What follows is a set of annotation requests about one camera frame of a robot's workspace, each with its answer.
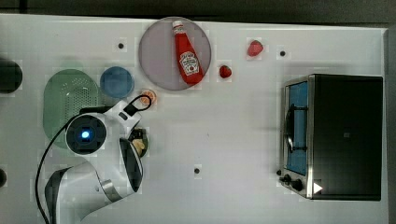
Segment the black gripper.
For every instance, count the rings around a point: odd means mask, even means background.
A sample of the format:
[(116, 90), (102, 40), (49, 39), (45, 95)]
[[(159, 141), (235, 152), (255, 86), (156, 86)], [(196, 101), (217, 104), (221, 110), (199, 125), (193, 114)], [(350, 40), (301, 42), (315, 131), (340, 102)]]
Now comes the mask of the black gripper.
[(131, 133), (128, 137), (128, 140), (130, 142), (133, 142), (135, 139), (143, 140), (145, 137), (146, 137), (146, 130), (143, 128), (137, 127), (131, 131)]

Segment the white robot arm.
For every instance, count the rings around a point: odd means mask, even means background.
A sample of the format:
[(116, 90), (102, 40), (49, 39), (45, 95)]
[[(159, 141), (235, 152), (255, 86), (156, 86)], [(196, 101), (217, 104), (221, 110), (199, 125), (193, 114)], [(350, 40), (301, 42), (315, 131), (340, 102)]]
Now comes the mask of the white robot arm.
[(140, 110), (125, 101), (85, 108), (70, 119), (66, 146), (84, 162), (49, 178), (49, 224), (80, 224), (90, 213), (139, 191), (144, 170), (129, 137), (140, 120)]

